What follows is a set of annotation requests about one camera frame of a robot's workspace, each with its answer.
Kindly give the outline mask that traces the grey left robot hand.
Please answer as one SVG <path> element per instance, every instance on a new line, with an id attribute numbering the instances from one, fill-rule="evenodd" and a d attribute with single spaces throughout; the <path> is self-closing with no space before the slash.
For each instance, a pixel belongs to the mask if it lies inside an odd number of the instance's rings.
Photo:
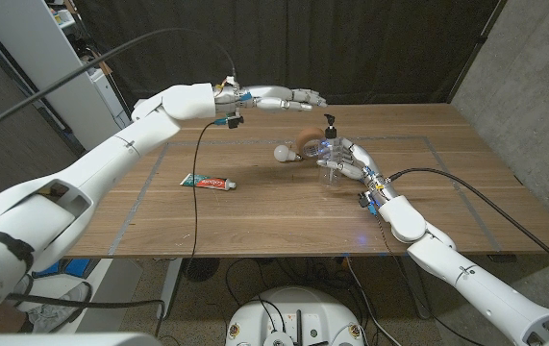
<path id="1" fill-rule="evenodd" d="M 235 105 L 240 108 L 257 108 L 262 111 L 311 111 L 314 107 L 326 108 L 327 101 L 311 89 L 290 89 L 285 86 L 246 86 Z"/>

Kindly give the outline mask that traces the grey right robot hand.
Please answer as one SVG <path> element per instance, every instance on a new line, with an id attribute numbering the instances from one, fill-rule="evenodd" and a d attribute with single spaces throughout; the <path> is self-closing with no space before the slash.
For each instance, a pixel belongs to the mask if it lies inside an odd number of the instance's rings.
<path id="1" fill-rule="evenodd" d="M 339 186 L 341 176 L 363 183 L 380 205 L 399 196 L 380 168 L 359 144 L 344 137 L 323 139 L 317 147 L 319 182 Z"/>

